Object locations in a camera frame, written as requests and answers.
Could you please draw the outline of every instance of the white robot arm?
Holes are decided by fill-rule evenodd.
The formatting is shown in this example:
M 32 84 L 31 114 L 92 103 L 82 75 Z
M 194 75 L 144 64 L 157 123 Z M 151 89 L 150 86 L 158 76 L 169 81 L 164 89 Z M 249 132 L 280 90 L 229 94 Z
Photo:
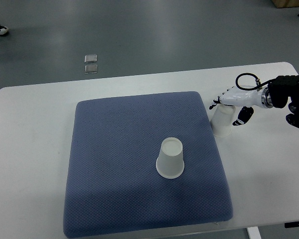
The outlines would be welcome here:
M 255 87 L 240 86 L 238 84 L 238 79 L 245 75 L 255 78 Z M 242 125 L 251 118 L 254 112 L 252 106 L 259 106 L 265 109 L 272 107 L 283 108 L 287 104 L 288 97 L 292 100 L 289 104 L 292 114 L 287 115 L 286 120 L 289 124 L 299 128 L 299 76 L 278 76 L 261 84 L 258 77 L 254 74 L 240 74 L 236 78 L 236 86 L 214 99 L 209 109 L 211 110 L 217 104 L 243 107 L 238 115 L 238 119 L 233 122 L 233 125 Z

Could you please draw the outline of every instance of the white table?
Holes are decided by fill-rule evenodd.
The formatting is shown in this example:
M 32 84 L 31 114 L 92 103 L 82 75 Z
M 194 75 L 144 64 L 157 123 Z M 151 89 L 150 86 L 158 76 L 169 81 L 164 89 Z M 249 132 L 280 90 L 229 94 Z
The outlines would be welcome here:
M 262 82 L 297 74 L 289 63 L 116 77 L 0 90 L 0 239 L 63 239 L 63 205 L 76 104 L 163 92 L 198 91 L 212 100 L 251 72 Z M 254 84 L 254 79 L 242 79 Z M 299 221 L 299 129 L 288 108 L 254 107 L 251 120 L 216 138 L 234 217 L 210 223 L 96 238 L 144 238 Z

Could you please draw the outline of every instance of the gray floor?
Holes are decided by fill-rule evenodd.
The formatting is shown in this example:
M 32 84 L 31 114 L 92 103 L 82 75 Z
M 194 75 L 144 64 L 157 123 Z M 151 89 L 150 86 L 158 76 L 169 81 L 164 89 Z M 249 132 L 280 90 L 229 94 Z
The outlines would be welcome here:
M 298 12 L 271 0 L 0 0 L 0 24 L 10 28 L 0 36 L 0 89 L 281 61 L 299 73 Z M 93 53 L 99 72 L 85 75 L 84 56 Z M 299 228 L 283 225 L 260 232 L 263 239 L 299 239 Z

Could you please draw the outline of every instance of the paper cup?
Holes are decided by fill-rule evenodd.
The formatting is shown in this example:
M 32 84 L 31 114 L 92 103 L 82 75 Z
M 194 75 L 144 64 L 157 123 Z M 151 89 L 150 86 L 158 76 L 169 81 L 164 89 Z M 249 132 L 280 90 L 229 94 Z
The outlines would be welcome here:
M 184 171 L 183 144 L 174 137 L 164 139 L 156 160 L 158 173 L 168 179 L 179 177 Z
M 213 133 L 217 137 L 226 137 L 230 134 L 236 108 L 219 104 L 210 121 Z

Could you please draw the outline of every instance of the black cable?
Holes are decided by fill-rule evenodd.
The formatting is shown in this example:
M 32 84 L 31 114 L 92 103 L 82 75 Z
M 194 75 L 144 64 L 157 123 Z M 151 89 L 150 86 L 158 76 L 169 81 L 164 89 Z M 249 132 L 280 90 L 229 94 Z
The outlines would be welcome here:
M 253 91 L 253 90 L 259 89 L 262 86 L 264 86 L 264 85 L 266 85 L 266 84 L 268 84 L 268 83 L 270 83 L 272 81 L 272 80 L 266 81 L 266 82 L 261 83 L 260 85 L 255 86 L 253 88 L 243 88 L 240 85 L 238 85 L 238 79 L 240 77 L 242 77 L 242 76 L 253 76 L 255 78 L 255 80 L 257 80 L 258 77 L 256 75 L 252 74 L 252 73 L 243 73 L 243 74 L 240 74 L 239 76 L 237 76 L 237 78 L 236 78 L 236 86 L 237 86 L 238 89 L 243 90 L 243 91 Z

